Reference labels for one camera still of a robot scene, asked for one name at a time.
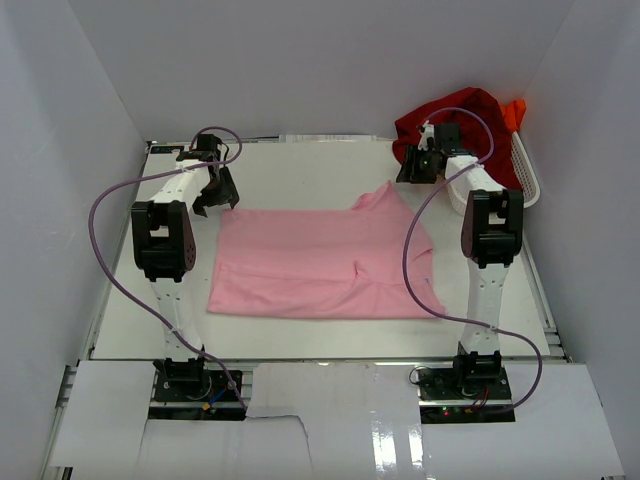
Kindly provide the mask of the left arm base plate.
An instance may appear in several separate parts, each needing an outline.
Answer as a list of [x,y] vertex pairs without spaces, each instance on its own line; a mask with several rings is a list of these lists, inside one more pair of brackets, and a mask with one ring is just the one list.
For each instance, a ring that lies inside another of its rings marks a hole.
[[243,421],[245,409],[234,389],[243,389],[241,370],[211,369],[203,358],[153,361],[154,384],[148,410],[151,420]]

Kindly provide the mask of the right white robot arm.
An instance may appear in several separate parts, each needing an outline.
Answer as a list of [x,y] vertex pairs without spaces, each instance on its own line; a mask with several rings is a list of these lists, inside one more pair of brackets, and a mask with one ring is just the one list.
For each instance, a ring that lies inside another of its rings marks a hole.
[[433,184],[442,178],[466,197],[461,250],[469,271],[466,318],[436,314],[418,303],[438,318],[464,325],[453,366],[438,370],[433,380],[422,374],[419,381],[428,395],[442,398],[442,392],[449,390],[481,402],[506,384],[498,330],[506,276],[522,247],[523,194],[491,177],[475,154],[463,147],[457,124],[426,122],[419,133],[418,144],[405,151],[396,181]]

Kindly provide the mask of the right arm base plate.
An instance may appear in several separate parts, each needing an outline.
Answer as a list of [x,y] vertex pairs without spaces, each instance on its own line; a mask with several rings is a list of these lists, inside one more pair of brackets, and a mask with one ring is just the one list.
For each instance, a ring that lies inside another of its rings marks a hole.
[[423,425],[513,423],[512,392],[506,370],[494,379],[459,383],[452,367],[414,367],[409,383],[417,388]]

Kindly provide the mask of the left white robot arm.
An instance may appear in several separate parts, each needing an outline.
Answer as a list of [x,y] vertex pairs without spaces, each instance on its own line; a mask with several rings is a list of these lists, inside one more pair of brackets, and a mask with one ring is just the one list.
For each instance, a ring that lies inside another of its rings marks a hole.
[[204,369],[204,344],[197,332],[187,274],[193,270],[196,240],[193,214],[205,217],[209,207],[239,202],[231,172],[223,164],[229,147],[209,129],[198,133],[176,158],[176,173],[146,201],[131,208],[134,261],[150,282],[163,327],[165,358],[154,366],[188,398],[199,399],[211,387]]

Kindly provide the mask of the pink t shirt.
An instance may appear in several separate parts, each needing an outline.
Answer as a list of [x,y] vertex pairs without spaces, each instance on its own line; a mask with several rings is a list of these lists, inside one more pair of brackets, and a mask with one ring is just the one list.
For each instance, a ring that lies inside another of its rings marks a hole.
[[391,183],[343,210],[229,210],[207,309],[287,319],[429,318],[433,242]]

